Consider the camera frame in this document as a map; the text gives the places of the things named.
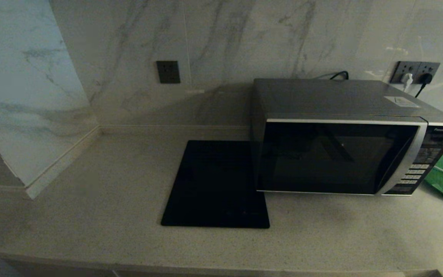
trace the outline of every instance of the power socket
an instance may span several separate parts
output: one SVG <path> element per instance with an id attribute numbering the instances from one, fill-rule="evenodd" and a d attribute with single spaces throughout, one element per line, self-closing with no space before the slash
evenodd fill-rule
<path id="1" fill-rule="evenodd" d="M 398 62 L 398 66 L 391 76 L 391 84 L 401 84 L 401 79 L 404 74 L 413 74 L 413 80 L 415 80 L 416 72 L 420 67 L 421 62 Z"/>
<path id="2" fill-rule="evenodd" d="M 177 61 L 157 61 L 160 84 L 180 84 L 179 64 Z"/>
<path id="3" fill-rule="evenodd" d="M 432 77 L 435 76 L 439 66 L 440 63 L 421 62 L 416 74 L 413 75 L 413 84 L 421 84 L 423 75 L 427 73 L 432 74 Z"/>

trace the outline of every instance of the microwave oven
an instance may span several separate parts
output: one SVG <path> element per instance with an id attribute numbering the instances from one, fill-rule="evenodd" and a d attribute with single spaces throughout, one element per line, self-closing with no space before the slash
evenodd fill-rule
<path id="1" fill-rule="evenodd" d="M 255 79 L 258 191 L 411 195 L 443 154 L 443 112 L 380 81 Z"/>

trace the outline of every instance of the black induction cooktop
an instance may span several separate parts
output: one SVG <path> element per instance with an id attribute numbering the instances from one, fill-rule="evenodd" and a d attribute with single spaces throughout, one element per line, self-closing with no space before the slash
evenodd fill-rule
<path id="1" fill-rule="evenodd" d="M 162 225 L 269 228 L 264 193 L 255 191 L 250 143 L 190 140 Z"/>

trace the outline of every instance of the white quartz countertop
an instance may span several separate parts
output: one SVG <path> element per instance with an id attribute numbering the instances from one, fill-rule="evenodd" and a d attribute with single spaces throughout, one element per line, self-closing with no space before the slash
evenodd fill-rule
<path id="1" fill-rule="evenodd" d="M 0 199 L 0 254 L 102 267 L 443 273 L 443 199 L 266 193 L 271 228 L 160 225 L 188 140 L 244 128 L 105 134 L 34 201 Z"/>

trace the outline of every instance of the panasonic logo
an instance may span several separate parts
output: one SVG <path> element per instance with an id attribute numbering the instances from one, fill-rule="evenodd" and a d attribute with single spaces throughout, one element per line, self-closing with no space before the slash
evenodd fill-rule
<path id="1" fill-rule="evenodd" d="M 443 132 L 443 128 L 435 128 L 434 131 Z"/>

